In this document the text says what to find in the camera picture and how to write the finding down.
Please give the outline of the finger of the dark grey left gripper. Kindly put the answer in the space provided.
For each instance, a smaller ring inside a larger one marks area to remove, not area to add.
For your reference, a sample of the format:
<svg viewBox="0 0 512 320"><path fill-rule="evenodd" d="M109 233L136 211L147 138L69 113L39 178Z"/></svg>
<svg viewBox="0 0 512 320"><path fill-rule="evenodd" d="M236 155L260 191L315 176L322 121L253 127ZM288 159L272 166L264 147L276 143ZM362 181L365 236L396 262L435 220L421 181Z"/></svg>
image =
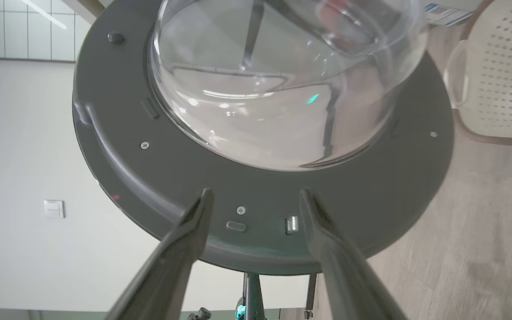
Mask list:
<svg viewBox="0 0 512 320"><path fill-rule="evenodd" d="M266 320L260 276L245 273L243 282L243 319Z"/></svg>
<svg viewBox="0 0 512 320"><path fill-rule="evenodd" d="M311 320L313 318L317 273L310 274L308 280L309 281L308 281L307 297L306 297L306 302L305 302L305 320Z"/></svg>

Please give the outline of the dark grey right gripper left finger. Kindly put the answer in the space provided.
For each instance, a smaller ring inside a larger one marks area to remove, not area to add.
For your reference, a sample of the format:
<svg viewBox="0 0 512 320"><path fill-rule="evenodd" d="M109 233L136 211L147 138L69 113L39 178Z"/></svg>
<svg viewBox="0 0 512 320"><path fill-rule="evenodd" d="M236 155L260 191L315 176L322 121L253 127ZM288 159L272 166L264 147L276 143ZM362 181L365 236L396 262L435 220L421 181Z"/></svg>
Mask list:
<svg viewBox="0 0 512 320"><path fill-rule="evenodd" d="M192 265L207 245L215 196L209 188L159 243L106 316L108 320L177 320Z"/></svg>

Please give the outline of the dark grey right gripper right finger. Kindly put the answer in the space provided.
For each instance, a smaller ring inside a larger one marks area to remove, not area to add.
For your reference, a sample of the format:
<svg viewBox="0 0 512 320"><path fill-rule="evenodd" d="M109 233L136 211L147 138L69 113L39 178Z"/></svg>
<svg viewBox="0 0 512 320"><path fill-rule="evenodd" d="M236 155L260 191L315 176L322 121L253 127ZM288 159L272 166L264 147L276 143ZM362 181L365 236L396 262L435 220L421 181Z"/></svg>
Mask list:
<svg viewBox="0 0 512 320"><path fill-rule="evenodd" d="M336 229L313 191L300 191L300 212L308 250L324 275L333 319L406 320L360 249Z"/></svg>

